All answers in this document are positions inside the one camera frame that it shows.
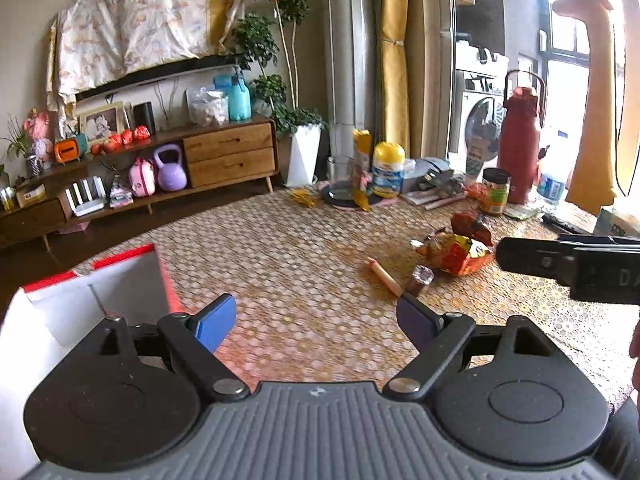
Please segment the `right hand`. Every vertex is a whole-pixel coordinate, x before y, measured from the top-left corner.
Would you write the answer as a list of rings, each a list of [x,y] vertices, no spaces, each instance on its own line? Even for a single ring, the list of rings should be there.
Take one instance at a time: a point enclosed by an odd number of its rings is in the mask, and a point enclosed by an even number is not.
[[[640,392],[640,321],[634,326],[631,343],[629,346],[629,356],[634,360],[634,371],[632,372],[631,383],[636,393]]]

